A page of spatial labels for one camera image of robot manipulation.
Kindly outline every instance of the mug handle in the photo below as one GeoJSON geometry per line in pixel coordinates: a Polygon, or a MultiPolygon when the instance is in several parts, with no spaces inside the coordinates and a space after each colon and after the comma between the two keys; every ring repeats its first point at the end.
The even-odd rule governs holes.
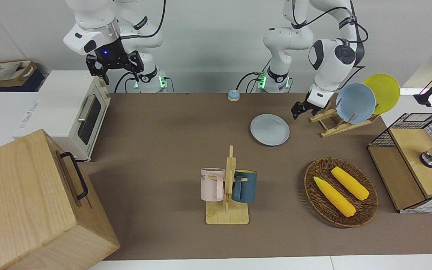
{"type": "Polygon", "coordinates": [[[223,200],[223,176],[216,175],[216,200],[223,200]]]}
{"type": "Polygon", "coordinates": [[[241,180],[243,179],[242,175],[236,176],[236,181],[234,182],[233,194],[236,200],[241,200],[241,180]]]}

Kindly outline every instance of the brown table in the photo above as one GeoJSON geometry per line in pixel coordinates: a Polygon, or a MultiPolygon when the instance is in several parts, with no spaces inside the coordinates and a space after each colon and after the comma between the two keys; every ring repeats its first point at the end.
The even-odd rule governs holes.
{"type": "Polygon", "coordinates": [[[113,94],[94,148],[81,164],[93,181],[121,249],[108,260],[432,254],[432,214],[398,214],[366,146],[385,126],[329,138],[293,120],[304,94],[113,94]],[[249,130],[259,114],[281,116],[289,140],[277,147],[249,130]],[[234,145],[238,169],[258,172],[248,225],[206,225],[200,169],[225,166],[234,145]],[[322,157],[345,159],[369,176],[379,210],[367,225],[339,229],[307,202],[303,176],[322,157]]]}

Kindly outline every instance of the wooden box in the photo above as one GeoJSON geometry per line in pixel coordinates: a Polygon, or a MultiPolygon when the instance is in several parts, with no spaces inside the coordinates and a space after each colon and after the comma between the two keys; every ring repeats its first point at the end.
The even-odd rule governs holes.
{"type": "Polygon", "coordinates": [[[400,213],[432,213],[432,168],[420,154],[432,147],[432,114],[404,114],[367,147],[400,213]]]}
{"type": "Polygon", "coordinates": [[[87,270],[119,247],[88,176],[43,130],[0,147],[0,269],[87,270]]]}

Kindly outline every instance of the wooden shelf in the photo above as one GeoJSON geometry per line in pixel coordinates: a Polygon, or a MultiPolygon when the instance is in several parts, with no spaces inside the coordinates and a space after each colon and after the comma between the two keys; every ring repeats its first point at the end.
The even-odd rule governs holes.
{"type": "Polygon", "coordinates": [[[432,197],[432,168],[424,166],[420,154],[432,147],[432,139],[424,129],[390,129],[389,133],[425,198],[432,197]]]}
{"type": "Polygon", "coordinates": [[[381,175],[397,210],[402,210],[425,200],[413,178],[413,174],[397,147],[368,147],[372,159],[381,175]]]}

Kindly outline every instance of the wicker basket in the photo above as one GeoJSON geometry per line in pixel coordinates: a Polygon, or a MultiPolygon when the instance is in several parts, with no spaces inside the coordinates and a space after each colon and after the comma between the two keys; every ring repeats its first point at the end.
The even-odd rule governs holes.
{"type": "Polygon", "coordinates": [[[378,210],[378,195],[371,181],[360,169],[342,159],[326,157],[314,161],[306,170],[304,175],[304,188],[307,198],[319,214],[332,223],[343,227],[357,227],[368,223],[378,210]],[[356,180],[358,180],[368,191],[366,200],[360,201],[353,196],[339,181],[331,174],[334,167],[340,167],[356,180]],[[341,212],[323,195],[316,185],[313,177],[317,176],[330,183],[356,208],[353,217],[345,217],[341,212]]]}

